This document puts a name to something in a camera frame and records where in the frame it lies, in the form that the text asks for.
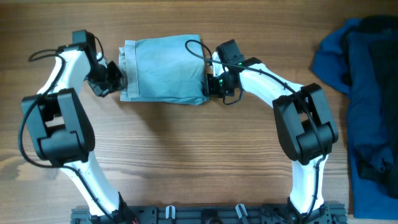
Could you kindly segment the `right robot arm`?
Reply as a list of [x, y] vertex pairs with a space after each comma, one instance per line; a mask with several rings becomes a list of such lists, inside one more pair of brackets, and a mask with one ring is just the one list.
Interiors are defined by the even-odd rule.
[[235, 89], [248, 92], [274, 111], [279, 144], [292, 161], [292, 190], [285, 211], [263, 208], [261, 217], [274, 222], [332, 223], [335, 218], [322, 195], [323, 171], [338, 140], [335, 121], [322, 88], [290, 82], [257, 58], [227, 60], [213, 54], [207, 78], [211, 96], [226, 98]]

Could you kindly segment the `light blue denim shorts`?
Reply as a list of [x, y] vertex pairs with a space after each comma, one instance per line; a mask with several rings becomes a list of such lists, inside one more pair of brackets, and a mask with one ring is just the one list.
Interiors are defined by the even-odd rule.
[[198, 34], [126, 40], [119, 48], [119, 69], [127, 86], [120, 100], [200, 105], [204, 95], [205, 62]]

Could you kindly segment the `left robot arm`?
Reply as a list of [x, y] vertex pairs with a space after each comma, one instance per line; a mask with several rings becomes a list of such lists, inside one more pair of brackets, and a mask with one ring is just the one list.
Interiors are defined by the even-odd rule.
[[35, 52], [29, 61], [50, 57], [55, 66], [49, 79], [21, 102], [18, 146], [23, 158], [69, 176], [88, 204], [91, 223], [138, 223], [96, 159], [94, 130], [79, 99], [84, 82], [99, 97], [117, 91], [119, 68], [105, 61], [95, 44], [83, 42]]

